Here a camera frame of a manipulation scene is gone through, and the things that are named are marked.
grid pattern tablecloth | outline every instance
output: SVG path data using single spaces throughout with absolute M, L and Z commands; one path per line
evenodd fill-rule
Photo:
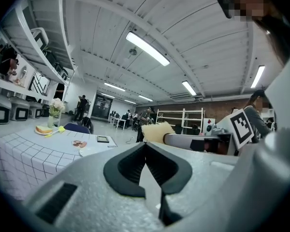
M 116 147 L 98 143 L 96 135 L 66 130 L 50 138 L 36 134 L 32 129 L 0 138 L 0 176 L 3 189 L 16 199 L 23 200 L 37 186 L 53 177 L 74 160 L 81 158 L 72 141 L 87 142 L 96 153 Z

fluorescent light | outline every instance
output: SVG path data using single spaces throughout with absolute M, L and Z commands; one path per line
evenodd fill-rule
M 170 63 L 170 61 L 164 55 L 162 55 L 155 48 L 153 48 L 150 44 L 148 44 L 146 41 L 141 39 L 139 36 L 137 36 L 133 32 L 128 33 L 128 35 L 126 36 L 126 40 L 130 41 L 131 43 L 141 48 L 143 51 L 147 52 L 150 56 L 152 56 L 155 60 L 157 60 L 163 66 L 167 66 Z
M 188 81 L 184 81 L 184 82 L 182 82 L 182 84 L 185 86 L 185 88 L 190 92 L 190 94 L 192 96 L 197 95 L 197 93 L 193 90 L 193 88 L 190 86 L 190 84 L 188 83 Z
M 112 84 L 109 84 L 109 83 L 104 83 L 104 84 L 107 85 L 107 86 L 113 87 L 113 88 L 117 88 L 117 89 L 119 89 L 121 91 L 125 91 L 123 88 L 116 87 L 116 86 L 114 86 Z
M 253 81 L 253 83 L 252 83 L 250 88 L 255 88 L 257 86 L 257 84 L 258 84 L 258 82 L 259 82 L 259 80 L 260 80 L 260 78 L 262 76 L 262 73 L 263 73 L 264 69 L 265 69 L 264 65 L 260 65 L 259 66 L 259 69 L 258 69 L 257 75 L 255 77 L 255 80 Z
M 136 104 L 135 102 L 132 102 L 132 101 L 128 101 L 128 100 L 125 100 L 125 102 L 130 102 L 132 104 Z
M 110 96 L 110 95 L 107 95 L 107 94 L 103 94 L 101 93 L 102 95 L 105 95 L 105 96 L 108 96 L 108 97 L 111 97 L 111 98 L 115 98 L 114 96 Z
M 141 97 L 141 98 L 143 98 L 143 99 L 145 99 L 145 100 L 148 100 L 148 101 L 153 102 L 153 100 L 151 100 L 151 99 L 149 99 L 149 98 L 146 98 L 146 97 L 144 97 L 144 96 L 142 96 L 142 95 L 139 95 L 139 97 Z

brick wall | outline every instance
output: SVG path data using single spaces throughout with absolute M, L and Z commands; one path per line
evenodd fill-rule
M 172 104 L 172 105 L 158 105 L 154 106 L 156 112 L 157 109 L 171 111 L 171 110 L 201 110 L 203 108 L 205 110 L 205 117 L 207 118 L 215 118 L 216 122 L 221 121 L 225 116 L 229 115 L 232 111 L 232 108 L 236 107 L 238 109 L 244 108 L 248 99 L 240 99 L 240 100 L 231 100 L 231 101 L 211 101 L 211 102 L 198 102 L 191 104 Z M 149 107 L 137 107 L 136 111 L 140 113 L 141 111 L 147 109 Z M 262 100 L 257 103 L 258 111 L 262 111 Z

flower vase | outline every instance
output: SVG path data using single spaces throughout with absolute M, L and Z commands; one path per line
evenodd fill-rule
M 54 117 L 53 116 L 49 116 L 48 117 L 48 121 L 47 121 L 47 127 L 52 129 L 53 125 L 54 125 Z

bread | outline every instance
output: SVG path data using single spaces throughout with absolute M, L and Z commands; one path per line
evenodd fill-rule
M 53 131 L 52 129 L 46 126 L 35 126 L 35 129 L 40 133 L 50 133 Z

